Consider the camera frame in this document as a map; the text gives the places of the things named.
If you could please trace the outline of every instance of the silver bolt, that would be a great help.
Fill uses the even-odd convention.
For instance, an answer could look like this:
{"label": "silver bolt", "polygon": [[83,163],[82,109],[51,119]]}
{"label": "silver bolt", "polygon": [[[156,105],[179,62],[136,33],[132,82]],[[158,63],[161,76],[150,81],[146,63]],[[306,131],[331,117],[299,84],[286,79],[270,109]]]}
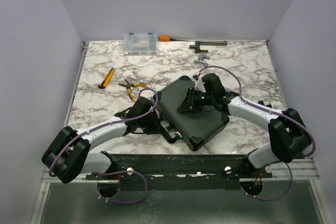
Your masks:
{"label": "silver bolt", "polygon": [[272,167],[270,167],[269,165],[267,165],[267,166],[265,167],[265,171],[266,171],[267,173],[272,173]]}
{"label": "silver bolt", "polygon": [[133,172],[134,169],[133,169],[132,167],[128,167],[128,168],[127,168],[127,171],[128,171],[128,172]]}
{"label": "silver bolt", "polygon": [[231,169],[231,167],[226,166],[226,167],[224,168],[224,171],[225,171],[226,174],[230,174],[230,173],[232,172],[232,169]]}

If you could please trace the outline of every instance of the metal tool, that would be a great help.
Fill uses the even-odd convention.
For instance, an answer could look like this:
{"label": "metal tool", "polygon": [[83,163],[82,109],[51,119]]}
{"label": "metal tool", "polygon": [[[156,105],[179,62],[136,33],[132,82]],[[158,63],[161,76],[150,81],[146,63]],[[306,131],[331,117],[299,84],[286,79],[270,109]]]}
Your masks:
{"label": "metal tool", "polygon": [[187,41],[187,40],[182,40],[182,39],[173,39],[168,36],[160,36],[159,41]]}
{"label": "metal tool", "polygon": [[126,78],[124,78],[124,79],[125,79],[126,84],[118,83],[118,85],[127,88],[127,90],[128,90],[128,95],[129,95],[129,97],[132,99],[133,102],[135,102],[135,98],[134,98],[133,95],[132,95],[131,87],[143,87],[143,88],[148,88],[148,86],[147,86],[146,84],[143,84],[143,83],[135,83],[135,84],[132,84],[132,83],[130,83],[128,80],[126,80]]}
{"label": "metal tool", "polygon": [[190,49],[195,49],[196,54],[200,54],[203,52],[209,52],[208,50],[201,50],[199,46],[227,46],[227,41],[199,41],[195,42],[195,45],[190,45]]}
{"label": "metal tool", "polygon": [[196,63],[196,64],[203,64],[205,67],[207,67],[208,63],[205,62],[204,59],[210,60],[210,57],[206,56],[204,54],[200,54],[200,55],[198,55],[198,60],[194,60],[194,63]]}
{"label": "metal tool", "polygon": [[98,85],[98,88],[100,88],[100,89],[106,88],[106,86],[107,86],[107,84],[109,84],[113,74],[114,74],[114,68],[111,68],[110,71],[104,77],[104,80],[101,82],[101,84]]}

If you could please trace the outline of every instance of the clamp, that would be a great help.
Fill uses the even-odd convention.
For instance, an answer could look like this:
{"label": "clamp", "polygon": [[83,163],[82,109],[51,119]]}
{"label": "clamp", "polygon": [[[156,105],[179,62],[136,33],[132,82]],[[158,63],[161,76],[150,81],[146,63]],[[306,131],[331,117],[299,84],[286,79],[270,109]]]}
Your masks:
{"label": "clamp", "polygon": [[207,67],[208,63],[205,62],[204,59],[210,60],[210,57],[206,56],[204,54],[200,54],[200,55],[198,55],[198,60],[194,60],[194,63],[196,63],[196,64],[203,64],[205,67]]}

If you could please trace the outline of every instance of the clear plastic box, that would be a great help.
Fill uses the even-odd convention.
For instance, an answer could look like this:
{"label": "clear plastic box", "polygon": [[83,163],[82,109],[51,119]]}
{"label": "clear plastic box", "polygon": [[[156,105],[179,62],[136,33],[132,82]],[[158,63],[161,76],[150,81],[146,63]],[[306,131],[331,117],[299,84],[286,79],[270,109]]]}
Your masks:
{"label": "clear plastic box", "polygon": [[124,36],[124,55],[153,55],[156,53],[156,34],[126,34]]}

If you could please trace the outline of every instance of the pliers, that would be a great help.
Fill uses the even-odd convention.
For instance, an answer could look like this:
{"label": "pliers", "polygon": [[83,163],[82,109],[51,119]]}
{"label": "pliers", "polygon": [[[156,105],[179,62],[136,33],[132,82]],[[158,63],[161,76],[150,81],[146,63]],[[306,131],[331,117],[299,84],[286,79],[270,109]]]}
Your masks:
{"label": "pliers", "polygon": [[135,98],[132,95],[132,90],[131,87],[143,87],[143,88],[148,88],[148,86],[146,84],[143,83],[135,83],[132,84],[130,83],[128,80],[126,80],[126,78],[124,78],[127,84],[123,84],[123,83],[118,83],[119,86],[125,87],[128,90],[128,95],[129,97],[132,99],[133,102],[135,102]]}

